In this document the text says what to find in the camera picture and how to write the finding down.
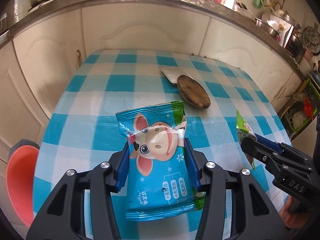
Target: snack bag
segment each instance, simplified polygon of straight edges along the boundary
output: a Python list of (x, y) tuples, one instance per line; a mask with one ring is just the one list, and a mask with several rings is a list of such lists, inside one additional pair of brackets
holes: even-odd
[[(236, 132), (238, 137), (238, 142), (241, 145), (244, 138), (249, 137), (252, 140), (257, 141), (257, 137), (255, 136), (254, 132), (252, 131), (251, 127), (246, 123), (243, 117), (240, 115), (239, 111), (237, 110), (237, 124), (236, 124)], [(248, 161), (250, 162), (252, 168), (256, 170), (254, 165), (254, 158), (250, 155), (245, 154)]]
[(129, 220), (177, 216), (203, 207), (204, 194), (189, 181), (184, 161), (186, 118), (183, 101), (116, 113), (129, 144)]

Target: silver bolt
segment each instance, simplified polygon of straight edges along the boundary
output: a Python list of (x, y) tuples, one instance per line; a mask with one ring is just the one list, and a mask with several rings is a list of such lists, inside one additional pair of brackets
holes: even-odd
[(101, 163), (101, 164), (100, 164), (100, 167), (103, 168), (103, 169), (106, 169), (106, 168), (108, 168), (109, 166), (110, 166), (110, 163), (108, 163), (108, 162), (104, 162), (104, 163)]
[(72, 176), (73, 174), (75, 174), (75, 170), (68, 170), (66, 174), (67, 176)]
[(243, 169), (241, 172), (243, 175), (246, 175), (246, 176), (250, 175), (250, 171), (248, 169)]
[(206, 165), (210, 169), (213, 169), (216, 166), (216, 164), (214, 162), (207, 162)]

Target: cow ear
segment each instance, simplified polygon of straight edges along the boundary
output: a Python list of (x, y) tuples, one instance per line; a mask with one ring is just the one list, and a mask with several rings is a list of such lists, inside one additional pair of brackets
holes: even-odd
[(133, 150), (133, 152), (132, 152), (132, 154), (130, 155), (130, 159), (134, 159), (135, 157), (137, 157), (138, 156), (138, 153), (137, 153), (137, 151), (136, 150)]
[(143, 130), (148, 127), (148, 121), (141, 113), (137, 113), (133, 121), (133, 128), (135, 131)]
[(152, 159), (144, 158), (140, 155), (137, 156), (137, 169), (143, 176), (148, 176), (152, 171), (153, 161)]

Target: blue and white tablecloth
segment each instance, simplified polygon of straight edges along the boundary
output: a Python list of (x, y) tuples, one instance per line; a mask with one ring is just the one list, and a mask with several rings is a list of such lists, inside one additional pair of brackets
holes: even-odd
[[(185, 104), (186, 137), (192, 146), (226, 170), (251, 166), (236, 136), (236, 108), (253, 131), (272, 141), (290, 140), (276, 112), (249, 75), (225, 63), (190, 55), (141, 50), (103, 50), (91, 54), (73, 77), (52, 115), (41, 144), (33, 188), (34, 215), (68, 169), (87, 171), (122, 150), (115, 112), (181, 100), (178, 88), (161, 67), (182, 67), (207, 91), (206, 110)], [(273, 176), (256, 161), (252, 171), (279, 210), (286, 193), (272, 185)], [(126, 186), (112, 201), (122, 239), (194, 239), (201, 211), (135, 222), (125, 217)], [(224, 237), (230, 234), (231, 194), (227, 194)], [(86, 233), (92, 238), (86, 206)]]

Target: tablecloth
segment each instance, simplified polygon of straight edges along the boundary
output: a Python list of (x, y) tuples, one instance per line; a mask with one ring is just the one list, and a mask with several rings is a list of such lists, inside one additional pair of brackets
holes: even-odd
[[(182, 67), (208, 93), (206, 110), (185, 104), (186, 137), (192, 146), (226, 170), (251, 166), (236, 136), (236, 109), (253, 131), (272, 141), (290, 140), (276, 112), (244, 71), (225, 63), (170, 52), (102, 50), (89, 55), (61, 96), (46, 129), (36, 164), (34, 215), (68, 169), (87, 171), (107, 161), (126, 139), (119, 135), (115, 112), (181, 100), (177, 86), (161, 67)], [(272, 185), (273, 176), (256, 161), (252, 171), (279, 210), (286, 193)], [(88, 202), (90, 193), (85, 193)], [(135, 222), (125, 217), (126, 186), (112, 195), (122, 239), (194, 239), (201, 211), (177, 217)], [(90, 206), (85, 207), (86, 234), (92, 238)], [(230, 234), (231, 193), (227, 193), (224, 238)]]

